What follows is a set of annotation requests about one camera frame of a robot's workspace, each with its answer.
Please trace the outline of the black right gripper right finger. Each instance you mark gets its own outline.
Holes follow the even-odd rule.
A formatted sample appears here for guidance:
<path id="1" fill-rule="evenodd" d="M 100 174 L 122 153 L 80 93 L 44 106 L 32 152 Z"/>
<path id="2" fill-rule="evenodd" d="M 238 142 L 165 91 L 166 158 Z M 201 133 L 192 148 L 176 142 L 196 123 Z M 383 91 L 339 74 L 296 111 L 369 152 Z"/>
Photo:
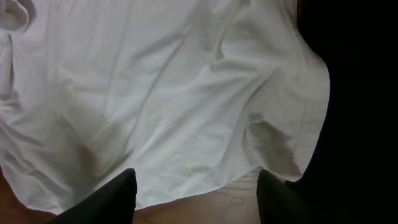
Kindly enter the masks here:
<path id="1" fill-rule="evenodd" d="M 305 201 L 267 170 L 259 172 L 256 196 L 261 224 L 314 223 Z"/>

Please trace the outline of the white printed t-shirt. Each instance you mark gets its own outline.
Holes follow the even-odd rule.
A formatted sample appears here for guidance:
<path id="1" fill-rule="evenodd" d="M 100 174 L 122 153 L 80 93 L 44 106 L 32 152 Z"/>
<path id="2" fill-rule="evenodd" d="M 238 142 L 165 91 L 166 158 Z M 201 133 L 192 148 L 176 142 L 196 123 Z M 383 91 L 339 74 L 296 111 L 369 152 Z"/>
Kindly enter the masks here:
<path id="1" fill-rule="evenodd" d="M 137 208 L 256 167 L 299 180 L 330 79 L 295 1 L 1 1 L 1 167 L 59 214 L 122 171 Z"/>

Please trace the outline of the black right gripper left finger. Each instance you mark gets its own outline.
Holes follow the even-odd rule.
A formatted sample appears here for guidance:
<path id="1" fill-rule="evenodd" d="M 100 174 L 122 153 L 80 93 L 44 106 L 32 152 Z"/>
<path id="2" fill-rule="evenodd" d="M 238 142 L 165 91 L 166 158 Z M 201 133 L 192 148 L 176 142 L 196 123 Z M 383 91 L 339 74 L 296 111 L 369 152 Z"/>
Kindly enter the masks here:
<path id="1" fill-rule="evenodd" d="M 131 224 L 136 207 L 135 170 L 126 169 L 48 224 Z"/>

